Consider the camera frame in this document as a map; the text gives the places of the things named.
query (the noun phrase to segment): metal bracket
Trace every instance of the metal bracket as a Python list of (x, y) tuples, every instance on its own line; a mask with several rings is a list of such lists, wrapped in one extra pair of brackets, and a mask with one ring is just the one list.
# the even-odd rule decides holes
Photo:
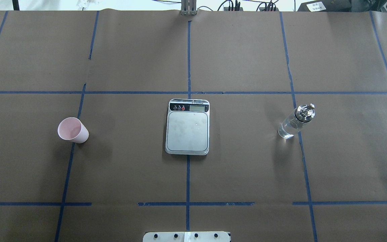
[(197, 15), (197, 0), (181, 0), (181, 15)]

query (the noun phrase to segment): black pole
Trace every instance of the black pole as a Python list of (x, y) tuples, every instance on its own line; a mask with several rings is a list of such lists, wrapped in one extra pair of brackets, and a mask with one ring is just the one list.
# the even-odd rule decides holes
[(13, 9), (19, 11), (19, 0), (13, 0)]

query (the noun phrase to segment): label sticker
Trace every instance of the label sticker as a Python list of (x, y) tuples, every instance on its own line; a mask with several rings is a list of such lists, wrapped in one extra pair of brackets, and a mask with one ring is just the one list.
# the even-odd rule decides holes
[(310, 10), (310, 12), (317, 12), (327, 9), (322, 2), (307, 4), (307, 8)]

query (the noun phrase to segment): gray table surface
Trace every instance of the gray table surface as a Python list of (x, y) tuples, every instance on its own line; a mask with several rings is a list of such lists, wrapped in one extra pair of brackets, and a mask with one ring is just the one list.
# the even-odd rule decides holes
[[(165, 153), (171, 98), (210, 101), (208, 155)], [(387, 241), (387, 14), (0, 12), (0, 241), (186, 230)]]

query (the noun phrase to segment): clear liquid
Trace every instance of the clear liquid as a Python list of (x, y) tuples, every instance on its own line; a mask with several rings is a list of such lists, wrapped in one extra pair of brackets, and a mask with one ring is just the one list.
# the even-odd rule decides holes
[(301, 129), (302, 127), (299, 127), (299, 125), (297, 125), (296, 121), (298, 121), (296, 118), (294, 120), (295, 116), (294, 117), (287, 117), (283, 123), (280, 125), (280, 127), (278, 128), (278, 134), (284, 138), (284, 139), (292, 139), (293, 136), (295, 136), (299, 129)]

